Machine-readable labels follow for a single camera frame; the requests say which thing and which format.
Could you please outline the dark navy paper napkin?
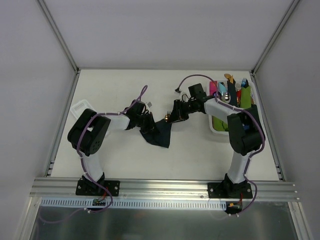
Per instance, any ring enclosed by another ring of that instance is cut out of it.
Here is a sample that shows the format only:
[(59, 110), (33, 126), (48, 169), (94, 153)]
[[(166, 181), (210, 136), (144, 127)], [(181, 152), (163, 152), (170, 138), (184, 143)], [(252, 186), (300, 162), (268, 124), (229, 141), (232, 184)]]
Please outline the dark navy paper napkin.
[(155, 123), (155, 129), (157, 132), (143, 133), (140, 130), (140, 133), (147, 143), (168, 149), (171, 142), (172, 124), (166, 122), (165, 119), (162, 119)]

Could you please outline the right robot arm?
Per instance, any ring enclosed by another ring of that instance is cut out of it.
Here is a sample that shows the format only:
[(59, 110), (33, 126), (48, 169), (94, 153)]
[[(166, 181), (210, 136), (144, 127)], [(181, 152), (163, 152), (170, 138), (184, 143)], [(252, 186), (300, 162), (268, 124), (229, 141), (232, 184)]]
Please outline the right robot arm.
[(251, 158), (265, 146), (265, 134), (261, 126), (258, 108), (253, 104), (243, 109), (232, 106), (216, 95), (207, 95), (200, 83), (190, 86), (190, 98), (173, 102), (173, 109), (166, 116), (166, 122), (173, 124), (189, 119), (192, 113), (204, 113), (217, 117), (228, 126), (229, 143), (233, 156), (229, 170), (220, 183), (208, 183), (209, 198), (251, 199), (252, 189), (246, 177)]

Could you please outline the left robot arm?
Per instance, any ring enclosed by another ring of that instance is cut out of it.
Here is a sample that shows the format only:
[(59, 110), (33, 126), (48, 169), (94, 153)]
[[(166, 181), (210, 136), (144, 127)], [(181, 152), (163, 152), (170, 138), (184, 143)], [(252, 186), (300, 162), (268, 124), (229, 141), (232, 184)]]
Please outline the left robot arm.
[(83, 169), (81, 190), (93, 195), (106, 191), (105, 174), (98, 154), (105, 136), (136, 127), (140, 128), (143, 134), (159, 133), (153, 114), (146, 104), (139, 100), (134, 100), (130, 106), (118, 113), (97, 113), (91, 108), (82, 112), (67, 135), (67, 140), (80, 157)]

